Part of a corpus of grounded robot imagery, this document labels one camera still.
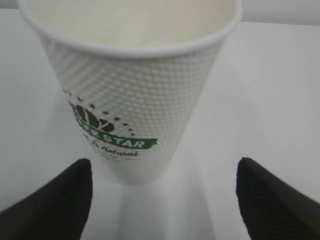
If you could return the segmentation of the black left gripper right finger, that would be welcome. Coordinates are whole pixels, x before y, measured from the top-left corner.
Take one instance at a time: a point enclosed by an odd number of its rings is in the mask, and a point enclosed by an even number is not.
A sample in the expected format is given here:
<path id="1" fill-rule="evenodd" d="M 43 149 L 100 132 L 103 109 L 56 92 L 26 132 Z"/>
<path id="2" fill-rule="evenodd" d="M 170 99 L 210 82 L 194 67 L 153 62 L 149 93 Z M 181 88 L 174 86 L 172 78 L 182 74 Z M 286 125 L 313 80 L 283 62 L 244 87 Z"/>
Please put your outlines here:
<path id="1" fill-rule="evenodd" d="M 252 240 L 318 240 L 320 204 L 251 158 L 237 165 L 239 211 Z"/>

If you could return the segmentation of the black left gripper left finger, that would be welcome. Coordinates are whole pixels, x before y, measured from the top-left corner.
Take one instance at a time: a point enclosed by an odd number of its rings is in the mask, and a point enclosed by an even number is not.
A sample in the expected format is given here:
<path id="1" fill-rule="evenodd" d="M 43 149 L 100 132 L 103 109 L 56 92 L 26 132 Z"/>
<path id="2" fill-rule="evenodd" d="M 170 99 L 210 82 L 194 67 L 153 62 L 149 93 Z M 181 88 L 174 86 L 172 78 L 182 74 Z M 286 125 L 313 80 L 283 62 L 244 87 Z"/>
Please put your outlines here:
<path id="1" fill-rule="evenodd" d="M 74 162 L 43 187 L 0 213 L 2 240 L 79 240 L 93 198 L 91 162 Z"/>

